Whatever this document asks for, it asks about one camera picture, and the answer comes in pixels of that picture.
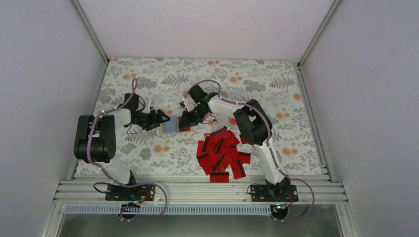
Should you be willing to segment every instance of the floral pattern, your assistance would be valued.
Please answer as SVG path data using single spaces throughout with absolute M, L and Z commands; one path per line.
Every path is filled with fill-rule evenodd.
M 131 92 L 131 80 L 138 78 L 136 93 L 167 115 L 181 115 L 182 96 L 198 81 L 213 79 L 221 83 L 221 95 L 239 101 L 256 99 L 273 124 L 273 145 L 283 170 L 289 174 L 321 174 L 306 110 L 292 62 L 268 60 L 208 60 L 167 58 L 112 58 L 99 92 L 95 110 L 121 104 Z M 206 92 L 217 91 L 213 83 L 203 83 Z M 133 126 L 116 131 L 117 153 L 121 162 L 134 173 L 169 175 L 205 175 L 196 160 L 198 140 L 204 134 L 228 123 L 239 134 L 232 118 L 213 114 L 192 132 L 161 134 L 160 130 L 141 131 Z M 240 144 L 239 151 L 251 153 L 244 165 L 247 175 L 263 174 L 260 160 L 250 145 Z M 78 174 L 100 173 L 79 161 Z

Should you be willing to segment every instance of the red object with black strip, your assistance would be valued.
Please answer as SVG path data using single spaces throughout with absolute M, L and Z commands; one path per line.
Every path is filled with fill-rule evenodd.
M 198 141 L 197 159 L 211 183 L 228 183 L 228 166 L 231 166 L 235 179 L 246 176 L 243 164 L 250 164 L 250 153 L 239 152 L 240 141 L 230 130 L 223 127 L 205 134 L 204 141 Z

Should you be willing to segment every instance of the purple cable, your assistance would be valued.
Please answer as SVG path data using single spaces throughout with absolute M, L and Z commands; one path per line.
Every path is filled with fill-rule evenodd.
M 276 160 L 275 160 L 275 155 L 274 155 L 274 151 L 272 150 L 272 148 L 271 148 L 271 146 L 269 145 L 269 139 L 271 139 L 271 137 L 272 137 L 272 134 L 271 134 L 271 130 L 269 129 L 269 123 L 268 123 L 268 121 L 266 120 L 266 118 L 265 118 L 265 116 L 263 116 L 263 114 L 258 110 L 258 109 L 256 109 L 255 107 L 253 107 L 253 106 L 251 106 L 251 105 L 248 105 L 248 104 L 246 104 L 245 102 L 238 102 L 238 103 L 236 103 L 236 102 L 234 102 L 234 101 L 230 101 L 230 100 L 227 100 L 227 99 L 224 99 L 224 98 L 222 98 L 221 97 L 221 85 L 220 85 L 220 83 L 218 83 L 217 81 L 214 81 L 214 80 L 202 80 L 202 81 L 199 81 L 199 82 L 197 82 L 197 83 L 195 83 L 192 87 L 194 87 L 194 86 L 196 86 L 196 85 L 198 85 L 198 84 L 200 84 L 200 83 L 202 83 L 202 82 L 206 82 L 206 81 L 210 81 L 210 82 L 214 82 L 215 84 L 217 84 L 218 85 L 218 97 L 220 98 L 220 100 L 222 100 L 222 101 L 224 101 L 224 102 L 226 102 L 226 103 L 229 103 L 229 104 L 232 104 L 232 105 L 236 105 L 236 104 L 239 104 L 239 105 L 243 105 L 243 106 L 246 106 L 246 107 L 249 107 L 249 108 L 251 108 L 252 110 L 254 110 L 259 116 L 260 116 L 260 118 L 263 120 L 263 122 L 265 123 L 265 126 L 266 126 L 266 128 L 267 128 L 267 131 L 268 131 L 268 137 L 267 137 L 267 139 L 266 139 L 266 146 L 268 147 L 268 149 L 269 149 L 269 152 L 271 153 L 271 156 L 272 156 L 272 160 L 274 161 L 274 164 L 275 164 L 275 167 L 279 170 L 279 172 L 284 176 L 284 177 L 286 177 L 287 179 L 289 179 L 289 180 L 291 180 L 291 181 L 300 181 L 300 182 L 302 182 L 303 184 L 305 184 L 307 187 L 308 187 L 308 189 L 310 190 L 310 192 L 311 192 L 311 196 L 313 197 L 313 200 L 312 200 L 312 202 L 311 202 L 311 205 L 310 205 L 310 207 L 308 208 L 308 210 L 307 210 L 307 212 L 306 213 L 304 213 L 303 215 L 301 215 L 301 216 L 299 216 L 299 217 L 297 217 L 297 218 L 294 218 L 294 219 L 291 219 L 291 220 L 281 220 L 281 222 L 293 222 L 293 221 L 297 221 L 297 220 L 301 220 L 301 219 L 303 219 L 305 216 L 307 216 L 312 210 L 313 210 L 313 208 L 314 208 L 314 192 L 313 192 L 313 189 L 311 188 L 311 186 L 306 182 L 306 181 L 304 181 L 304 180 L 302 180 L 302 179 L 292 179 L 292 178 L 290 178 L 289 177 L 289 175 L 287 175 L 285 172 L 283 172 L 280 168 L 279 168 L 279 165 L 278 165 L 278 163 L 276 162 Z
M 142 186 L 142 185 L 154 185 L 154 186 L 156 186 L 157 188 L 159 188 L 161 191 L 162 191 L 162 193 L 163 193 L 163 195 L 165 196 L 165 207 L 163 208 L 163 211 L 157 216 L 157 217 L 154 217 L 154 218 L 151 218 L 151 219 L 145 219 L 145 220 L 132 220 L 132 222 L 150 222 L 150 221 L 154 221 L 154 220 L 156 220 L 156 219 L 158 219 L 158 218 L 160 218 L 161 216 L 163 216 L 163 214 L 166 212 L 166 209 L 167 209 L 167 207 L 168 207 L 168 196 L 167 196 L 167 194 L 166 194 L 166 192 L 163 190 L 163 188 L 160 186 L 160 185 L 157 185 L 157 184 L 155 184 L 155 183 L 140 183 L 140 184 L 134 184 L 134 185 L 126 185 L 126 184 L 124 184 L 124 183 L 121 183 L 121 182 L 119 182 L 118 180 L 115 180 L 104 168 L 103 168 L 103 166 L 101 165 L 101 164 L 98 164 L 98 163 L 96 163 L 96 162 L 94 162 L 93 160 L 92 160 L 92 158 L 91 158 L 91 156 L 90 156 L 90 149 L 91 149 L 91 142 L 92 142 L 92 137 L 93 137 L 93 133 L 94 133 L 94 128 L 96 127 L 96 124 L 97 124 L 97 121 L 99 120 L 99 118 L 100 118 L 100 116 L 102 116 L 102 115 L 105 115 L 105 114 L 107 114 L 107 113 L 110 113 L 110 112 L 114 112 L 114 111 L 117 111 L 117 110 L 119 110 L 119 109 L 121 109 L 121 108 L 123 108 L 127 103 L 128 103 L 128 101 L 130 101 L 130 99 L 134 96 L 134 94 L 135 94 L 135 90 L 137 89 L 137 83 L 138 83 L 138 80 L 137 80 L 137 78 L 134 78 L 134 79 L 132 79 L 132 83 L 131 83 L 131 86 L 132 86 L 132 93 L 131 93 L 131 95 L 129 95 L 129 97 L 127 98 L 127 100 L 121 105 L 121 106 L 119 106 L 119 107 L 114 107 L 113 109 L 110 109 L 110 110 L 106 110 L 106 111 L 102 111 L 102 112 L 100 112 L 95 118 L 94 118 L 94 120 L 93 120 L 93 123 L 92 123 L 92 125 L 91 125 L 91 129 L 90 129 L 90 133 L 89 133 L 89 137 L 88 137 L 88 140 L 87 140 L 87 160 L 89 161 L 89 163 L 91 163 L 91 164 L 93 164 L 93 165 L 96 165 L 97 167 L 99 167 L 100 168 L 100 170 L 103 172 L 103 174 L 106 176 L 106 177 L 108 177 L 110 180 L 112 180 L 113 182 L 115 182 L 116 184 L 118 184 L 118 185 L 120 185 L 120 186 L 122 186 L 122 187 L 125 187 L 125 188 L 135 188 L 135 187 L 138 187 L 138 186 Z M 129 222 L 131 222 L 131 220 L 130 219 L 126 219 L 126 218 L 124 218 L 124 217 L 122 217 L 122 212 L 124 211 L 124 210 L 126 210 L 127 208 L 123 208 L 122 210 L 121 210 L 121 214 L 120 214 L 120 217 L 121 217 L 121 220 L 126 220 L 126 221 L 129 221 Z

